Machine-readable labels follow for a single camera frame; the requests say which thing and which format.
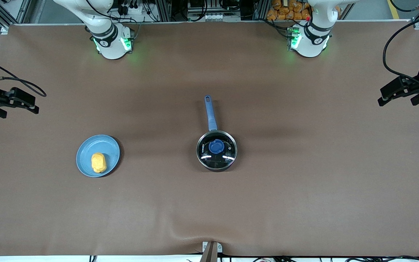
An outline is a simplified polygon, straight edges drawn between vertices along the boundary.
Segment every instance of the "wire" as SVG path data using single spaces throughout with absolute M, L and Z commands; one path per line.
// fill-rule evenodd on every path
M 185 0 L 181 0 L 180 1 L 180 3 L 179 3 L 179 6 L 180 6 L 180 13 L 181 13 L 181 16 L 186 20 L 186 21 L 188 21 L 188 22 L 197 22 L 197 21 L 199 21 L 199 20 L 201 20 L 201 18 L 203 18 L 203 17 L 205 17 L 205 15 L 206 15 L 206 12 L 208 11 L 208 3 L 206 2 L 206 0 L 201 0 L 202 2 L 203 2 L 203 4 L 201 5 L 201 14 L 199 15 L 199 17 L 198 17 L 198 19 L 196 19 L 196 20 L 191 20 L 191 19 L 189 19 L 186 15 L 184 15 L 183 14 L 183 10 L 185 10 L 185 8 L 183 8 L 182 9 L 182 3 L 184 2 Z
M 219 0 L 219 5 L 222 8 L 224 8 L 225 10 L 228 10 L 228 11 L 236 11 L 236 10 L 240 9 L 240 2 L 238 2 L 236 7 L 227 7 L 227 6 L 223 5 L 223 0 Z
M 350 262 L 350 261 L 360 261 L 360 262 L 369 262 L 369 261 L 374 261 L 374 262 L 389 262 L 395 259 L 412 259 L 412 260 L 418 260 L 419 261 L 419 257 L 411 257 L 409 255 L 400 255 L 399 257 L 392 257 L 389 259 L 385 259 L 383 260 L 382 258 L 379 257 L 372 257 L 371 259 L 364 257 L 363 259 L 359 259 L 356 257 L 351 257 L 349 259 L 346 260 L 346 262 Z
M 414 10 L 405 10 L 402 8 L 399 8 L 397 5 L 395 5 L 393 0 L 389 0 L 391 2 L 391 5 L 393 5 L 397 10 L 401 11 L 401 12 L 413 12 Z
M 413 22 L 411 22 L 411 23 L 408 23 L 407 25 L 405 25 L 404 27 L 402 27 L 402 28 L 400 28 L 399 30 L 397 30 L 397 32 L 395 32 L 392 36 L 391 36 L 391 38 L 389 38 L 389 40 L 387 41 L 387 43 L 386 43 L 386 45 L 384 46 L 384 50 L 383 50 L 383 64 L 384 64 L 384 67 L 389 71 L 389 72 L 391 72 L 391 73 L 393 73 L 393 74 L 396 74 L 396 75 L 398 75 L 398 76 L 402 76 L 402 77 L 404 77 L 404 78 L 408 78 L 408 79 L 410 79 L 411 81 L 413 81 L 414 83 L 418 83 L 419 84 L 419 81 L 418 80 L 416 80 L 416 79 L 414 79 L 414 78 L 412 78 L 411 76 L 407 76 L 407 75 L 405 75 L 405 74 L 403 74 L 403 73 L 400 73 L 400 72 L 397 72 L 397 71 L 395 71 L 395 70 L 392 70 L 388 65 L 387 65 L 387 62 L 386 62 L 386 52 L 387 52 L 387 47 L 389 46 L 389 44 L 391 43 L 391 41 L 400 33 L 400 32 L 402 32 L 403 30 L 405 30 L 407 27 L 409 27 L 409 26 L 411 26 L 411 25 L 414 25 L 414 24 L 416 24 L 416 23 L 419 23 L 419 19 L 417 19 L 417 20 L 414 20 Z
M 290 18 L 288 20 L 293 21 L 294 23 L 296 23 L 297 25 L 299 25 L 299 26 L 301 26 L 303 28 L 306 27 L 307 24 L 308 24 L 308 23 L 306 23 L 305 25 L 302 25 L 301 23 L 297 22 L 296 20 L 293 20 L 293 19 L 290 19 Z
M 134 23 L 138 23 L 137 22 L 137 20 L 135 20 L 135 19 L 133 19 L 133 18 L 131 18 L 131 17 L 129 17 L 129 18 L 127 18 L 127 17 L 122 17 L 122 15 L 120 15 L 119 17 L 117 17 L 117 16 L 112 16 L 112 18 L 111 18 L 112 20 L 116 20 L 116 21 L 118 21 L 118 22 L 121 22 L 121 20 L 129 20 L 130 22 L 134 22 Z
M 249 14 L 249 15 L 240 15 L 239 17 L 240 18 L 243 18 L 243 17 L 253 17 L 254 14 L 255 14 L 255 9 L 252 7 L 251 8 L 251 14 Z
M 147 12 L 147 14 L 151 18 L 151 20 L 153 20 L 155 22 L 159 22 L 158 18 L 156 18 L 156 16 L 153 14 L 153 11 L 152 11 L 152 9 L 150 7 L 150 3 L 148 2 L 148 0 L 143 0 L 142 3 L 143 3 L 143 8 L 145 8 L 145 11 Z
M 94 7 L 93 7 L 93 5 L 90 3 L 90 1 L 89 0 L 85 0 L 85 1 L 87 1 L 87 4 L 95 11 L 95 12 L 97 12 L 99 15 L 102 15 L 102 16 L 104 16 L 104 17 L 109 17 L 109 18 L 111 18 L 111 19 L 114 19 L 114 20 L 117 20 L 118 18 L 117 17 L 113 17 L 113 16 L 110 16 L 110 15 L 105 15 L 105 14 L 103 14 L 103 13 L 100 13 L 98 10 L 96 10 Z M 135 20 L 135 19 L 133 19 L 133 18 L 124 18 L 124 19 L 128 19 L 128 20 L 130 20 L 130 22 L 132 22 L 132 20 L 135 22 L 135 23 L 137 23 L 137 21 Z
M 34 84 L 32 82 L 29 82 L 27 80 L 23 80 L 23 79 L 18 78 L 16 75 L 14 75 L 13 73 L 10 73 L 8 70 L 6 70 L 5 68 L 3 68 L 2 66 L 0 66 L 0 69 L 3 70 L 4 72 L 10 74 L 12 76 L 12 78 L 6 78 L 6 77 L 4 77 L 4 79 L 19 81 L 19 82 L 23 83 L 26 87 L 28 87 L 31 91 L 33 91 L 35 94 L 37 94 L 39 96 L 42 96 L 44 98 L 46 97 L 46 92 L 43 91 L 43 89 L 41 89 L 36 84 Z
M 138 25 L 138 29 L 137 29 L 137 33 L 135 34 L 135 36 L 133 37 L 133 39 L 135 40 L 135 39 L 137 39 L 137 37 L 138 37 L 138 33 L 140 33 L 140 28 L 141 28 L 141 22 L 140 22 L 140 25 Z
M 260 21 L 263 21 L 263 22 L 267 23 L 268 25 L 271 25 L 271 26 L 272 26 L 273 28 L 275 28 L 275 29 L 276 29 L 276 31 L 277 31 L 277 32 L 278 32 L 281 36 L 283 36 L 284 38 L 287 38 L 287 39 L 290 39 L 290 38 L 291 38 L 290 36 L 284 35 L 284 34 L 282 33 L 282 31 L 281 31 L 281 30 L 287 30 L 287 28 L 285 28 L 285 27 L 280 27 L 279 25 L 276 25 L 276 24 L 274 23 L 274 21 L 269 22 L 268 20 L 263 19 L 263 18 L 258 18 L 258 19 L 256 19 L 256 20 L 260 20 Z

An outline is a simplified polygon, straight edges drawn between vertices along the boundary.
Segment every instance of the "brown table surface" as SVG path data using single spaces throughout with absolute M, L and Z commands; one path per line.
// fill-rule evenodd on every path
M 0 119 L 0 255 L 185 254 L 208 240 L 230 255 L 419 255 L 419 106 L 377 103 L 395 77 L 383 46 L 404 24 L 338 23 L 312 59 L 264 23 L 143 25 L 116 61 L 81 26 L 11 26 L 0 65 L 48 97 L 39 115 Z M 388 60 L 415 75 L 419 31 Z M 239 145 L 226 172 L 195 155 L 206 94 Z M 96 134 L 123 151 L 93 179 L 75 154 Z

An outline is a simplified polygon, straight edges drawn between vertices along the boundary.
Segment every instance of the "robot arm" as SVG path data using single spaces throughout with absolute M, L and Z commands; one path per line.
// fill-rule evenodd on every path
M 107 15 L 113 0 L 54 0 L 82 20 L 105 58 L 118 59 L 132 52 L 133 30 L 113 23 Z
M 290 42 L 292 50 L 305 57 L 315 57 L 326 48 L 329 34 L 336 23 L 339 12 L 336 5 L 351 4 L 359 0 L 309 0 L 314 7 L 311 20 L 294 25 L 295 35 Z

